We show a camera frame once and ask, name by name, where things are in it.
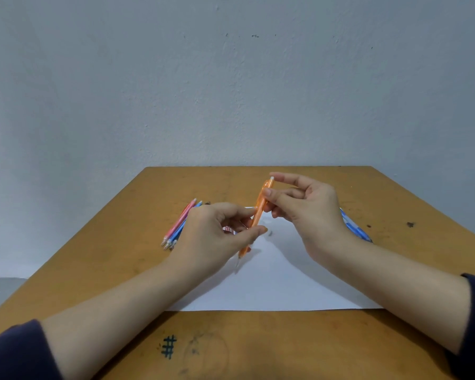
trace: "forearm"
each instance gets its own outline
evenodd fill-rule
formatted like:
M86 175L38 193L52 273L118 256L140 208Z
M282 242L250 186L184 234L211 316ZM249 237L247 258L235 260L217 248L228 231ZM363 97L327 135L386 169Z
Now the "forearm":
M201 279L169 261L43 320L64 379L91 378L123 346Z
M468 324L467 280L357 237L341 240L319 263L385 309L457 354Z

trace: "white wall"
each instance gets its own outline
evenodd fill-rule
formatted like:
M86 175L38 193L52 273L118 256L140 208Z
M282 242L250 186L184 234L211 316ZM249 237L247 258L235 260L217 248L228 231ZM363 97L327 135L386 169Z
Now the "white wall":
M148 165L372 165L475 232L475 0L0 0L0 276Z

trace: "white paper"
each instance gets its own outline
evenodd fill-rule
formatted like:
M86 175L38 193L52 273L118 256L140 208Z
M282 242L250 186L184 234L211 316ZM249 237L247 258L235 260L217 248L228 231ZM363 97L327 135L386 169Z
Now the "white paper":
M239 268L235 255L171 311L316 311L380 308L306 253L294 225L264 213L260 236Z

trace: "person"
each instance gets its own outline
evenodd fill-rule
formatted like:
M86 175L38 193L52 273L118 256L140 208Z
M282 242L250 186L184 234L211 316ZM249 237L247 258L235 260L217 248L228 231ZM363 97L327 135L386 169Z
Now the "person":
M293 185L265 189L266 211L291 221L318 264L447 350L459 378L475 378L475 276L428 267L355 237L335 189L305 176L271 173ZM253 209L218 203L192 209L160 265L45 320L0 335L0 379L89 379L162 311L266 232L247 229ZM229 225L236 235L224 233Z

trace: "person's left hand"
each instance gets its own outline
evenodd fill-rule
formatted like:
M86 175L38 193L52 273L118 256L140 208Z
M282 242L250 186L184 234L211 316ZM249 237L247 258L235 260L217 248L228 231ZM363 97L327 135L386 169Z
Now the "person's left hand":
M247 229L255 208L231 203L202 205L190 209L183 232L167 260L190 274L205 279L220 270L237 251L266 233L263 225ZM226 234L230 226L237 234Z

